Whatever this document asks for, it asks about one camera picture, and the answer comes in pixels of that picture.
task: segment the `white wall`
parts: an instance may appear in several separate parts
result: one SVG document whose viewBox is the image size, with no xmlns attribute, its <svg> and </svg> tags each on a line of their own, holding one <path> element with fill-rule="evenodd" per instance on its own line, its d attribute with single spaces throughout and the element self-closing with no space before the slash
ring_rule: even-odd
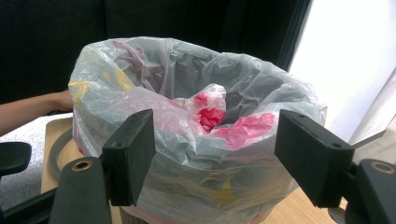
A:
<svg viewBox="0 0 396 224">
<path fill-rule="evenodd" d="M 313 0 L 290 72 L 328 106 L 327 129 L 348 142 L 395 67 L 396 1 Z"/>
<path fill-rule="evenodd" d="M 381 133 L 388 126 L 396 111 L 396 68 L 375 98 L 366 116 L 361 121 L 358 130 L 352 135 L 349 142 L 358 143 L 371 137 L 373 134 Z"/>
</svg>

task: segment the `bin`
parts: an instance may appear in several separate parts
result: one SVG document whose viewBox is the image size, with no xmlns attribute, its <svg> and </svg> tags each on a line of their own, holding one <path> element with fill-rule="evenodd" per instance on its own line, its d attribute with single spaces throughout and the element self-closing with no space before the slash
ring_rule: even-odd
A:
<svg viewBox="0 0 396 224">
<path fill-rule="evenodd" d="M 123 208 L 151 223 L 260 223 L 297 188 L 274 155 L 279 110 L 325 120 L 309 83 L 246 54 L 173 38 L 90 44 L 69 89 L 74 138 L 87 156 L 100 156 L 129 115 L 153 110 L 157 154 L 137 207 Z"/>
</svg>

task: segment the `black plastic bracket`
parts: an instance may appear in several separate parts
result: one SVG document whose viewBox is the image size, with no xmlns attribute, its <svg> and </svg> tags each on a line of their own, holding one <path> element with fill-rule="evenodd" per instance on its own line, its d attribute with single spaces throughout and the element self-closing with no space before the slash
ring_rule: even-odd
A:
<svg viewBox="0 0 396 224">
<path fill-rule="evenodd" d="M 133 114 L 107 140 L 100 159 L 110 178 L 112 205 L 137 204 L 155 152 L 152 110 Z"/>
<path fill-rule="evenodd" d="M 315 206 L 338 207 L 340 178 L 353 153 L 353 147 L 309 117 L 280 111 L 275 154 Z"/>
<path fill-rule="evenodd" d="M 396 166 L 362 160 L 356 180 L 371 223 L 396 223 Z"/>
<path fill-rule="evenodd" d="M 111 223 L 102 162 L 84 157 L 61 171 L 49 223 Z"/>
</svg>

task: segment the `black backdrop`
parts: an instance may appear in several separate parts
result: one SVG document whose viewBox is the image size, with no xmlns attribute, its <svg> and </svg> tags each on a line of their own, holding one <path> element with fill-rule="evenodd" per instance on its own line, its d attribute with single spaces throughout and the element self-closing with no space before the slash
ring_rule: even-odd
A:
<svg viewBox="0 0 396 224">
<path fill-rule="evenodd" d="M 108 38 L 173 37 L 289 70 L 309 0 L 5 0 L 0 104 L 63 91 L 82 48 Z"/>
</svg>

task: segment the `wooden table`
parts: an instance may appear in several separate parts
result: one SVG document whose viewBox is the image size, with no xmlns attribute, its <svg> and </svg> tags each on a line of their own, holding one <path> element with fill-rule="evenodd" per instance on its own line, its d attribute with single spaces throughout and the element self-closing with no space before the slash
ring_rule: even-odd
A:
<svg viewBox="0 0 396 224">
<path fill-rule="evenodd" d="M 47 124 L 41 192 L 46 192 L 58 186 L 57 182 L 52 178 L 50 168 L 48 167 L 49 152 L 56 139 L 71 126 L 71 118 L 56 119 Z M 74 141 L 70 141 L 61 152 L 58 162 L 62 168 L 70 161 L 80 157 L 82 157 L 82 155 L 78 152 L 76 144 Z M 118 207 L 111 207 L 111 214 L 114 224 L 122 223 L 120 209 Z M 273 223 L 334 224 L 335 222 L 328 215 L 327 209 L 314 207 L 303 191 L 297 189 L 289 197 L 279 203 L 262 224 Z"/>
</svg>

